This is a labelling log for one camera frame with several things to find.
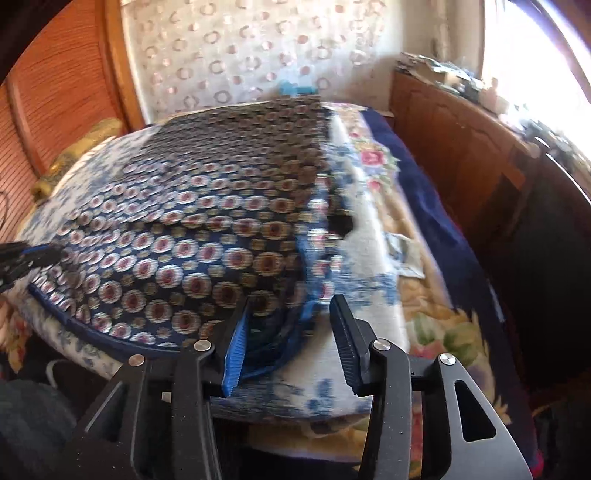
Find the patterned wallpaper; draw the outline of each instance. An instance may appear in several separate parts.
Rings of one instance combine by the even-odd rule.
[[[134,0],[122,6],[146,121],[278,96],[287,80],[388,109],[399,0]]]

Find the yellow cushion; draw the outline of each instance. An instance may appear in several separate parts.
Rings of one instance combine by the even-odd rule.
[[[107,138],[121,135],[122,127],[121,120],[106,118],[92,126],[84,137],[64,149],[52,162],[47,173],[31,187],[33,201],[40,203],[47,200],[57,183],[82,155]]]

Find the silver screw head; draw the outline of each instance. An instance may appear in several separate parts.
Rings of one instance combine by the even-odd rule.
[[[453,365],[456,363],[456,357],[447,352],[439,355],[439,360],[443,365]]]
[[[128,363],[132,366],[132,367],[139,367],[140,365],[143,365],[145,362],[145,358],[143,355],[140,355],[139,353],[136,353],[135,355],[132,355],[129,357]]]
[[[386,350],[390,350],[391,347],[392,344],[388,342],[385,338],[378,338],[377,340],[374,340],[374,348],[376,350],[385,352]]]
[[[193,348],[198,352],[207,352],[212,347],[212,344],[209,340],[197,340],[193,344]]]

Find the wall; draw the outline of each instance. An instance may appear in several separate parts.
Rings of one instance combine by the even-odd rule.
[[[452,41],[451,60],[459,67],[480,75],[484,18],[483,0],[447,0]]]
[[[395,55],[429,54],[429,0],[134,0],[122,7],[146,121],[273,98],[287,80],[388,108]]]

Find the window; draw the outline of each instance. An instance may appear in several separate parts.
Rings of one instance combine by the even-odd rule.
[[[499,1],[489,4],[485,3],[489,10],[486,26],[491,27],[491,38],[487,33],[485,40],[485,80],[496,77],[499,95],[516,105],[527,105],[534,119],[562,133],[591,159],[591,105],[566,59],[518,6]]]

